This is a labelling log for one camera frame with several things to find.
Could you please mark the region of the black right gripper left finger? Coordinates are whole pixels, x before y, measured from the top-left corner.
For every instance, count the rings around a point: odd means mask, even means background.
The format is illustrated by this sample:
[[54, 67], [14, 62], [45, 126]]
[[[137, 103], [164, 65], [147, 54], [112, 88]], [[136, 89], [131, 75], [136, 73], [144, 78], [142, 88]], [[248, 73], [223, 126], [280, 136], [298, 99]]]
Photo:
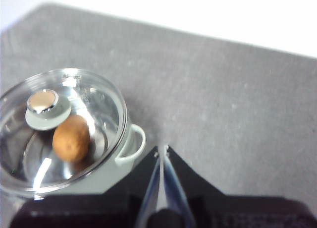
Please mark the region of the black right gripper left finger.
[[106, 192], [107, 228], [154, 228], [159, 191], [159, 151], [150, 152]]

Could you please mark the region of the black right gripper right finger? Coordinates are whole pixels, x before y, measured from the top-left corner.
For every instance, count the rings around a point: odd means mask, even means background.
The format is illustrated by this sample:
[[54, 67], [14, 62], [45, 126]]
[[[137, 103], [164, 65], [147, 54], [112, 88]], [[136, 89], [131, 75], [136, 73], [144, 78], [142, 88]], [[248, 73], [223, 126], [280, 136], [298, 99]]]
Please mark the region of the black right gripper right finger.
[[164, 146], [164, 189], [169, 210], [185, 228], [196, 228], [196, 200], [222, 197], [223, 193], [196, 173], [169, 145]]

